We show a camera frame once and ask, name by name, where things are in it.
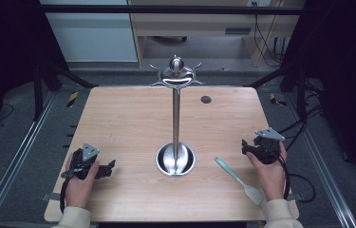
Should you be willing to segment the black metal stand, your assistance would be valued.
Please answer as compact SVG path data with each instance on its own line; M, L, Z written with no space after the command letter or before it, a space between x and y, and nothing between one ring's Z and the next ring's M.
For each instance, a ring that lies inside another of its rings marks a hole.
M284 65L277 70L269 73L267 76L245 85L245 87L259 88L265 83L277 78L278 76L283 76L283 79L279 85L282 92L289 92L295 86L297 86L296 95L296 113L298 117L305 121L307 118L306 102L305 102L305 92L306 92L306 71L304 68L296 63L290 63Z
M65 76L67 77L67 79L85 88L96 87L95 84L92 84L78 77L77 75L70 72L68 69L65 69L64 67L57 66L48 61L37 64L35 69L33 69L34 102L35 102L35 114L33 118L34 121L37 121L44 112L42 83L45 83L50 91L57 91L61 88L61 83L58 79L59 75Z

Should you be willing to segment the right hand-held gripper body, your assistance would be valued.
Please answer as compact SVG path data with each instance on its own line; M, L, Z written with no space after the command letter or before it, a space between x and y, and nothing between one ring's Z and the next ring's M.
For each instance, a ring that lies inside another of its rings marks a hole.
M253 139L253 146L248 151L253 153L263 164L276 162L281 154L280 143L285 137L274 129L257 130Z

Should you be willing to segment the metal utensil stand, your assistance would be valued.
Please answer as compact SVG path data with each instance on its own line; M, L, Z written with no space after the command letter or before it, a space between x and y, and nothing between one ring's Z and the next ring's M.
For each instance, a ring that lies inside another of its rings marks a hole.
M197 80L196 68L188 67L184 61L175 55L164 68L151 66L158 72L158 80L154 86L165 86L172 89L172 140L161 146L156 155L156 165L159 171L168 177L183 177L195 167L196 154L194 149L179 139L180 132L180 96L181 90L191 84L200 84Z

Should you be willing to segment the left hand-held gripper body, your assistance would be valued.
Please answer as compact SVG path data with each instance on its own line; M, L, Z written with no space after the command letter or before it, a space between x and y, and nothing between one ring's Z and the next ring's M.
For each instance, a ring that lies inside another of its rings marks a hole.
M66 179L76 176L78 179L84 180L99 153L99 149L84 142L83 147L72 154L69 168L61 174L61 177Z

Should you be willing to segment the white cabinet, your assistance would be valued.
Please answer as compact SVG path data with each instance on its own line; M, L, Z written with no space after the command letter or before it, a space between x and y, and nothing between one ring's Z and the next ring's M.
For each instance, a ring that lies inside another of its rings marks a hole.
M66 61L136 62L128 13L47 13Z

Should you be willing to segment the aluminium floor rail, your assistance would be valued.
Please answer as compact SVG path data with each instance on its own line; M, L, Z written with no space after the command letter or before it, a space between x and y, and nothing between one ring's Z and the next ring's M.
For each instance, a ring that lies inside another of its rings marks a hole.
M306 102L306 112L306 126L290 149L290 160L294 170L314 184L316 197L298 204L300 220L308 228L356 228L347 186L353 166L343 160L315 97Z
M0 207L33 146L33 143L47 118L47 114L53 105L56 95L56 92L49 92L47 94L42 110L29 125L28 131L23 136L22 141L19 143L18 147L14 149L13 156L8 162L5 172L0 175Z

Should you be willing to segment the black horizontal frame bar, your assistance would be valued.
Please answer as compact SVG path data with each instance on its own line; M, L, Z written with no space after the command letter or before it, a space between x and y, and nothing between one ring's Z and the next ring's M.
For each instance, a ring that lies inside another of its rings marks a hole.
M120 6L120 5L42 5L44 12L59 13L163 13L163 14L257 14L301 15L303 8L218 7L218 6Z

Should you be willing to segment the teal handled white spatula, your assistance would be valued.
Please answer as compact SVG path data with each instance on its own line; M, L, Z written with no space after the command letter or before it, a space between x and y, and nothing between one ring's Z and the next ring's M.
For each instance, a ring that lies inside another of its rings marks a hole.
M215 157L215 162L223 169L225 170L231 177L233 177L237 182L239 182L243 189L245 195L256 205L260 205L264 197L262 194L259 192L258 189L255 187L245 183L238 175L235 173L235 171L221 158Z

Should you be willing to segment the person's left hand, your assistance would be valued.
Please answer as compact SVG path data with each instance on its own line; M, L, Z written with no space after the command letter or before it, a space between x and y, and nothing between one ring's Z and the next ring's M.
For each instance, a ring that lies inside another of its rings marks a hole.
M99 163L94 161L84 180L72 177L66 188L66 207L86 208L90 198Z

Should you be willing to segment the yellow-handled tool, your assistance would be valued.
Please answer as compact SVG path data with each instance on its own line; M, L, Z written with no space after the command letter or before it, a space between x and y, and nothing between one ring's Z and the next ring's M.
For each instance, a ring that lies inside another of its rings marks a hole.
M79 95L78 91L73 92L69 97L66 107L72 107L74 105L78 95Z

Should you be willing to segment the person's right hand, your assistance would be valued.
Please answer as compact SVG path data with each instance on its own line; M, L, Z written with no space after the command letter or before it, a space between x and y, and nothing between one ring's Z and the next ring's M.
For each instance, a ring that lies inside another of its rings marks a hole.
M287 151L281 142L279 145L282 159L271 164L262 163L252 152L246 153L256 170L266 201L284 198L286 174L281 162L287 159Z

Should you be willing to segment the yellow black striped tape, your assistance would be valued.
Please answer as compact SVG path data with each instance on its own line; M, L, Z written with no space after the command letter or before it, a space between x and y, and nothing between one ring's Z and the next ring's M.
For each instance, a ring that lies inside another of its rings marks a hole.
M278 101L276 98L275 98L275 95L274 93L271 93L270 94L270 101L271 101L271 104L274 104L274 105L280 105L280 106L287 106L287 103L286 102L280 102Z

